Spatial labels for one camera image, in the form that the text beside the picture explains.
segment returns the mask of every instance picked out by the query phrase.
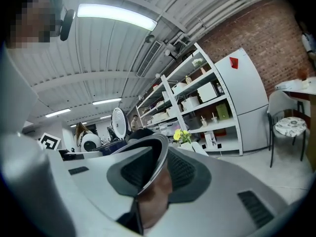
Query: white refrigerator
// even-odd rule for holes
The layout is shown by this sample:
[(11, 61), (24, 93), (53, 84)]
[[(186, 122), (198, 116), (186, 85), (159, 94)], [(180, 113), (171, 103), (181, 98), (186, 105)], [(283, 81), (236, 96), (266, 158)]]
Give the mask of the white refrigerator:
[[(238, 68), (231, 65), (238, 59)], [(243, 48), (215, 63), (232, 98), (241, 131), (243, 151), (268, 146), (268, 98), (261, 78)]]

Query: white shelving unit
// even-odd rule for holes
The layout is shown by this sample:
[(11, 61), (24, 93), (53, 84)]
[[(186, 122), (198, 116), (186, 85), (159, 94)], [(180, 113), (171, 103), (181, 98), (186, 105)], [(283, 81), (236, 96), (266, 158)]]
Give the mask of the white shelving unit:
[[(189, 132), (194, 134), (194, 133), (202, 133), (202, 132), (207, 132), (207, 131), (213, 131), (217, 129), (223, 129), (223, 128), (228, 128), (228, 127), (235, 127), (236, 132), (234, 134), (229, 134), (226, 136), (218, 136), (217, 138), (217, 143), (221, 144), (222, 148), (206, 148), (206, 152), (219, 152), (219, 151), (231, 151), (231, 150), (239, 150), (239, 155), (242, 155), (242, 141), (241, 141), (241, 133), (240, 133), (240, 128), (239, 128), (239, 122), (237, 119), (236, 111), (232, 102), (232, 99), (229, 95), (229, 92), (225, 86), (225, 83), (223, 82), (223, 79), (221, 78), (216, 66), (214, 63), (211, 61), (211, 59), (208, 57), (208, 55), (200, 48), (200, 46), (196, 43), (195, 44), (197, 50), (190, 55), (185, 61), (183, 61), (172, 73), (166, 77), (165, 75), (161, 76), (161, 84), (157, 86), (157, 88), (151, 92), (145, 99), (144, 101), (136, 106), (138, 115), (140, 117), (140, 121), (142, 123), (143, 127), (153, 127), (154, 125), (159, 125), (160, 123), (166, 123), (167, 121), (170, 121), (171, 119), (177, 119), (179, 121), (180, 127), (182, 130), (186, 129), (185, 122), (183, 120), (183, 115), (188, 114), (188, 113), (193, 113), (194, 111), (204, 108), (206, 106), (210, 106), (213, 104), (216, 104), (219, 101), (222, 101), (226, 99), (229, 103), (229, 106), (231, 108), (231, 112), (233, 114), (232, 117), (229, 119), (225, 120), (220, 120), (218, 123), (213, 123), (211, 120), (207, 120), (207, 126), (201, 126), (197, 127), (196, 129), (189, 129)], [(205, 63), (202, 64), (200, 67), (194, 67), (192, 64), (192, 61), (194, 59), (199, 59), (203, 58), (205, 60)], [(205, 74), (201, 75), (194, 81), (192, 81), (190, 84), (186, 85), (180, 92), (174, 94), (171, 90), (171, 87), (169, 84), (173, 84), (178, 81), (183, 81), (185, 76), (191, 75), (193, 72), (197, 71), (201, 67), (205, 66), (208, 64), (211, 69), (207, 71)], [(180, 96), (185, 96), (188, 94), (193, 93), (196, 91), (198, 88), (201, 86), (207, 84), (208, 82), (218, 79), (223, 91), (224, 95), (218, 96), (214, 99), (211, 99), (205, 103), (202, 103), (190, 110), (185, 110), (185, 111), (180, 111), (178, 107), (178, 100)], [(162, 92), (166, 91), (168, 94), (169, 99), (161, 106), (157, 108), (152, 108), (151, 110), (145, 112), (144, 114), (140, 115), (139, 109), (143, 107), (150, 106), (152, 103), (157, 101), (158, 99), (163, 99), (162, 98)], [(176, 116), (175, 117), (168, 117), (163, 120), (159, 120), (157, 122), (153, 122), (150, 124), (145, 124), (143, 123), (143, 118), (149, 116), (149, 115), (154, 115), (155, 113), (159, 111), (163, 111), (164, 109), (168, 108), (169, 106), (173, 106), (174, 111)], [(205, 139), (201, 139), (199, 141), (199, 144), (205, 144)]]

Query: ceiling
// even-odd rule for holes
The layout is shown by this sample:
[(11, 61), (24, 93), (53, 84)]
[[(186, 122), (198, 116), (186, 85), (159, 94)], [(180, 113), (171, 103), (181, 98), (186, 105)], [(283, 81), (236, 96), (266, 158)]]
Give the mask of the ceiling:
[[(130, 111), (138, 95), (148, 90), (155, 74), (172, 63), (164, 55), (165, 43), (175, 44), (182, 36), (193, 43), (217, 24), (258, 0), (64, 0), (67, 9), (81, 3), (123, 7), (158, 22), (149, 32), (143, 28), (109, 19), (77, 18), (67, 41), (55, 39), (49, 48), (10, 50), (11, 57), (38, 94), (28, 121), (45, 124), (44, 115), (70, 108), (71, 112), (51, 119), (69, 125), (94, 123), (115, 107)], [(137, 77), (153, 34), (163, 44), (144, 77)], [(93, 106), (92, 102), (121, 97), (121, 102)]]

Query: brick wall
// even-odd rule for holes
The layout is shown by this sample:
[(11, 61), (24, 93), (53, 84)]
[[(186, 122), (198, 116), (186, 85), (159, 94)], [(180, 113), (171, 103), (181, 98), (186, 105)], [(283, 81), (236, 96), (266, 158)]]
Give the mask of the brick wall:
[(213, 62), (243, 47), (269, 96), (274, 86), (313, 68), (301, 41), (294, 11), (284, 0), (263, 0), (234, 15), (198, 41)]

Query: white floor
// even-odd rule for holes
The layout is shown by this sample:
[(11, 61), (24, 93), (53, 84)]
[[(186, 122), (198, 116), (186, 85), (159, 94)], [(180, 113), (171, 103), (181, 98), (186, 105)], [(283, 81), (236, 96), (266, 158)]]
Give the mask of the white floor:
[(312, 181), (314, 173), (306, 156), (300, 161), (302, 140), (297, 139), (292, 146), (289, 138), (278, 139), (272, 168), (270, 168), (271, 151), (264, 149), (256, 153), (212, 155), (219, 159), (234, 163), (249, 171), (259, 180), (275, 190), (290, 204), (303, 198)]

